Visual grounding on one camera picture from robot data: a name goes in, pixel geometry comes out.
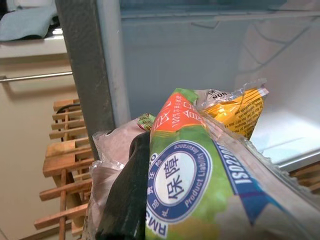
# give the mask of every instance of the plastic bag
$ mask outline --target plastic bag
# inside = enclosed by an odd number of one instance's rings
[[[132,140],[150,131],[154,119],[154,116],[145,113],[112,132],[97,132],[92,136],[100,160],[93,162],[90,168],[92,189],[84,224],[87,240],[95,239],[110,189],[129,160]]]
[[[112,185],[96,240],[145,238],[150,132],[135,137],[130,159]]]
[[[265,79],[259,79],[232,93],[215,89],[196,90],[202,98],[196,104],[232,132],[250,139],[269,93],[265,83]]]
[[[318,239],[312,197],[280,178],[248,141],[200,115],[195,95],[177,88],[154,121],[146,239]]]

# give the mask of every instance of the cabinet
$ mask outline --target cabinet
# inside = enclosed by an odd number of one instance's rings
[[[67,54],[0,59],[0,75],[7,78],[68,71]],[[77,97],[72,75],[0,83],[0,229],[8,240],[36,234],[34,220],[59,210],[58,199],[39,198],[55,187],[42,167],[52,142],[53,102]]]

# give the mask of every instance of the white refrigerator wall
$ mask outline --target white refrigerator wall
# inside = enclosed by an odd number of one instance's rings
[[[119,3],[110,1],[114,6]],[[101,4],[98,11],[102,40],[107,43],[105,55],[108,61],[116,63],[122,58],[124,63],[121,69],[107,64],[112,73],[110,88],[119,81],[126,86],[126,93],[112,100],[118,104],[121,97],[129,106],[116,107],[115,114],[130,112],[132,118],[146,112],[156,115],[175,88],[231,92],[244,83],[266,78],[270,94],[251,141],[287,171],[318,161],[319,1],[201,3],[204,5],[190,5],[187,0],[173,5],[122,0],[121,12],[119,7],[107,9]],[[108,18],[108,11],[121,19]],[[120,27],[104,27],[106,20]],[[122,43],[113,44],[113,35],[122,35],[118,38]],[[118,52],[119,57],[108,58],[110,52]],[[119,70],[122,75],[113,74]]]
[[[299,162],[294,168],[319,153],[318,18],[123,22],[122,30],[132,118],[157,114],[175,88],[230,92],[267,78],[270,94],[251,138],[255,146],[280,166]]]

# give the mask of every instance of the refrigerator shelf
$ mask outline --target refrigerator shelf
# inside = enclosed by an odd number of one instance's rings
[[[220,21],[248,21],[320,16],[320,11],[240,11],[240,10],[122,10],[123,25],[148,25],[163,23],[205,23]]]

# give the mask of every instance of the transparent plastic packaging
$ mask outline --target transparent plastic packaging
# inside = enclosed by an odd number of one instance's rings
[[[154,118],[145,113],[113,131],[97,132],[92,136],[100,160],[94,161],[90,168],[92,189],[84,220],[85,239],[95,239],[110,189],[129,160],[131,142],[151,129]]]
[[[216,121],[205,112],[203,116],[207,131],[213,141],[227,147],[241,164],[248,170],[259,186],[281,206],[285,208],[288,216],[295,221],[296,230],[304,236],[304,239],[318,239],[320,234],[320,197],[310,192],[307,187],[299,185],[296,178],[281,171],[270,159],[259,153],[254,145],[245,137],[231,132],[223,124]],[[274,221],[281,226],[281,219],[266,215],[268,221]],[[242,222],[230,225],[227,230],[221,231],[222,239],[231,239],[234,233],[241,233],[245,226]],[[296,239],[292,232],[282,230],[281,239]]]
[[[199,96],[196,105],[232,132],[250,139],[269,93],[265,83],[266,79],[261,78],[231,93],[215,89],[196,90]]]

